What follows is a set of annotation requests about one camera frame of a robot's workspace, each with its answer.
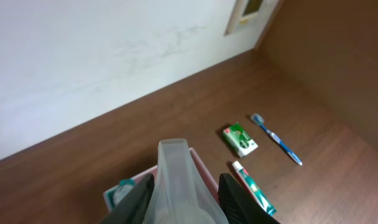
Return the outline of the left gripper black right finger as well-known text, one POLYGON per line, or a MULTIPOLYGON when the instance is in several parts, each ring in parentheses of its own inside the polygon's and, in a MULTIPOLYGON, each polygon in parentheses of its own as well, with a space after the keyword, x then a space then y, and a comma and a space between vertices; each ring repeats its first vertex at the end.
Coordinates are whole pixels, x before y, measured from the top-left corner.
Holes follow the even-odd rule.
POLYGON ((218 198, 229 224, 280 224, 229 173, 219 175, 218 198))

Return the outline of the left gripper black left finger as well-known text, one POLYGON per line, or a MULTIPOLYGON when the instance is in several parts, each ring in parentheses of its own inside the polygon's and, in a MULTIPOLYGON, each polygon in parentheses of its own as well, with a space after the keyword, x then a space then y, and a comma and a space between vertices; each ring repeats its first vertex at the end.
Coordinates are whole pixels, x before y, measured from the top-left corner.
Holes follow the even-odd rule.
POLYGON ((146 174, 131 191, 109 212, 101 224, 142 224, 154 191, 153 174, 146 174))

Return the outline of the teal mouthwash bottle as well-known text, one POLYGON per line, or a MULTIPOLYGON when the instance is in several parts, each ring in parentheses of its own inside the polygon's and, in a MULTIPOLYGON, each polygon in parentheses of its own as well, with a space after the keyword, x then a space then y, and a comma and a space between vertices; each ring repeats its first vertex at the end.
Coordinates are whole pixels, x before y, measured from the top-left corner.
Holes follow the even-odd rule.
POLYGON ((132 179, 121 180, 117 188, 113 192, 113 203, 116 206, 135 186, 132 179))

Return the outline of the purple foam pump bottle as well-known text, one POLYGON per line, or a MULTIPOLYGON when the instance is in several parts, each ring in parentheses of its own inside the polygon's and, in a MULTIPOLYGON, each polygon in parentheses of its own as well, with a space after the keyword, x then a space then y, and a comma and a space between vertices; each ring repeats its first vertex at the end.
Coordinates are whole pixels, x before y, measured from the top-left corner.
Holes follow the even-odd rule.
POLYGON ((228 224, 195 166, 186 139, 159 142, 155 187, 144 223, 228 224))

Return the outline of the green soap box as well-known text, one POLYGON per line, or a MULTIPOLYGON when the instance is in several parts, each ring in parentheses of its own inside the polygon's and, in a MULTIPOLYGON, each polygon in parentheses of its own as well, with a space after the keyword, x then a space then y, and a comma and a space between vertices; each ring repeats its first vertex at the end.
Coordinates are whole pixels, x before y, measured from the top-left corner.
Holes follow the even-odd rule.
POLYGON ((239 123, 230 125, 223 130, 223 137, 233 147, 236 154, 242 158, 255 151, 258 144, 239 123))

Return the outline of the white green toothpaste tube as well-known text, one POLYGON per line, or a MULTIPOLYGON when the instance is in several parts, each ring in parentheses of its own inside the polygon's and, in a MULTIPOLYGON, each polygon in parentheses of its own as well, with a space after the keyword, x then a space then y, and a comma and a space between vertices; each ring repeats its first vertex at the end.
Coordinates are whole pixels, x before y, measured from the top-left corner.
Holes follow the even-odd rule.
POLYGON ((268 215, 273 216, 276 213, 275 207, 269 202, 263 191, 255 183, 253 178, 248 174, 247 170, 239 163, 235 161, 232 163, 232 167, 237 174, 239 180, 244 185, 244 188, 250 193, 252 198, 268 215))

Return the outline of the blue white toothbrush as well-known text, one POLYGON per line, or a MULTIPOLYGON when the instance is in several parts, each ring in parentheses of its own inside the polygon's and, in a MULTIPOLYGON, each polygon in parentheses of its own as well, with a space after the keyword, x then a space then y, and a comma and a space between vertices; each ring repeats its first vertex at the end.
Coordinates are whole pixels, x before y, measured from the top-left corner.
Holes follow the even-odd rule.
POLYGON ((300 158, 289 147, 287 147, 275 133, 273 133, 265 126, 264 119, 261 115, 254 113, 251 116, 251 120, 256 123, 271 138, 271 140, 273 140, 273 142, 276 143, 276 145, 278 145, 283 150, 283 152, 288 155, 289 158, 291 158, 292 161, 300 166, 303 165, 303 162, 300 160, 300 158))

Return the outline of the wall socket plate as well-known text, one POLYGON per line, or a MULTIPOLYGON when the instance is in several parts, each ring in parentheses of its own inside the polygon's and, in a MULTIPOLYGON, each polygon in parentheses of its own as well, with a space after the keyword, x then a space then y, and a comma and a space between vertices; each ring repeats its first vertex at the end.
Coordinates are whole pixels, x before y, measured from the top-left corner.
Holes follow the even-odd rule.
POLYGON ((233 34, 256 23, 259 14, 266 10, 268 0, 236 0, 225 35, 233 34))

